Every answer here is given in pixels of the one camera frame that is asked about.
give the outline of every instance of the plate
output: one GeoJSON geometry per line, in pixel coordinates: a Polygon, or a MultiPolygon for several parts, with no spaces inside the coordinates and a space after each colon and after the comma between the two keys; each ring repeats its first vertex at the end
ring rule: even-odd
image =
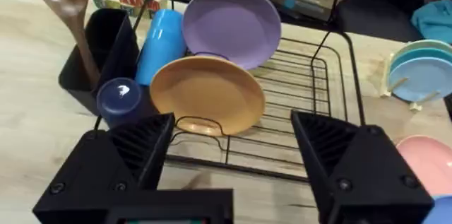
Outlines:
{"type": "Polygon", "coordinates": [[[417,59],[417,58],[437,58],[437,59],[443,59],[444,61],[448,61],[452,64],[452,52],[446,52],[442,49],[437,48],[419,48],[410,50],[402,55],[400,55],[397,59],[393,59],[391,63],[391,67],[389,71],[394,70],[397,66],[401,65],[402,63],[409,61],[411,59],[417,59]]]}
{"type": "Polygon", "coordinates": [[[219,54],[243,69],[263,64],[281,38],[281,19],[269,0],[191,0],[182,25],[191,52],[219,54]]]}
{"type": "Polygon", "coordinates": [[[180,129],[209,136],[245,131],[265,109],[256,79],[215,57],[186,57],[165,65],[151,82],[150,96],[159,112],[174,113],[180,129]]]}
{"type": "Polygon", "coordinates": [[[421,48],[435,48],[443,50],[449,54],[452,54],[452,47],[442,41],[438,40],[418,40],[414,42],[407,43],[404,47],[402,47],[400,50],[398,50],[392,60],[396,60],[398,57],[404,56],[407,52],[414,50],[414,49],[421,49],[421,48]]]}
{"type": "Polygon", "coordinates": [[[428,136],[409,136],[397,149],[431,196],[452,194],[452,149],[428,136]]]}
{"type": "Polygon", "coordinates": [[[388,86],[393,86],[402,78],[406,82],[393,90],[398,97],[417,102],[428,95],[439,92],[431,100],[444,98],[452,93],[452,64],[443,59],[417,58],[395,67],[388,77],[388,86]]]}
{"type": "Polygon", "coordinates": [[[422,224],[450,224],[452,212],[452,196],[440,196],[435,199],[433,209],[422,224]]]}

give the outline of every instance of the black utensil holder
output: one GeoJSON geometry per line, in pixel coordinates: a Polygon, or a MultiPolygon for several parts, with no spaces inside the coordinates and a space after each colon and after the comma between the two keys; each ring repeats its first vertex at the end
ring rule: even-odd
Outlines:
{"type": "Polygon", "coordinates": [[[59,85],[94,115],[99,115],[96,95],[99,87],[116,77],[133,78],[139,48],[127,12],[101,8],[94,12],[85,29],[86,39],[100,71],[100,79],[90,87],[77,45],[59,74],[59,85]]]}

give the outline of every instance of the orange plate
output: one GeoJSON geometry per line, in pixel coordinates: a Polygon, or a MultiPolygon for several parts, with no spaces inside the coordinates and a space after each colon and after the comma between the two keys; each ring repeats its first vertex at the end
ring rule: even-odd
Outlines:
{"type": "Polygon", "coordinates": [[[253,126],[265,109],[254,77],[230,61],[186,57],[168,63],[154,76],[150,97],[161,113],[174,112],[180,129],[220,136],[253,126]],[[202,117],[211,121],[192,117],[202,117]]]}

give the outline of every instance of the purple plate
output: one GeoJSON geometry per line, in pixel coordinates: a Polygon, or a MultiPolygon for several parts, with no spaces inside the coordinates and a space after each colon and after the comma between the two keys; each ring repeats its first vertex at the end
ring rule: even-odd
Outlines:
{"type": "Polygon", "coordinates": [[[191,52],[219,54],[253,69],[278,47],[281,19],[269,0],[191,0],[183,34],[191,52]]]}

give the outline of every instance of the blue cloth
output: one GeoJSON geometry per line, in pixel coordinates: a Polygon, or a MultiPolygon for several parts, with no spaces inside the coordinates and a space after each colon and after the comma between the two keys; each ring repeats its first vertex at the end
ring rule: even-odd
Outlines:
{"type": "Polygon", "coordinates": [[[426,39],[452,44],[452,0],[424,5],[413,13],[411,23],[426,39]]]}

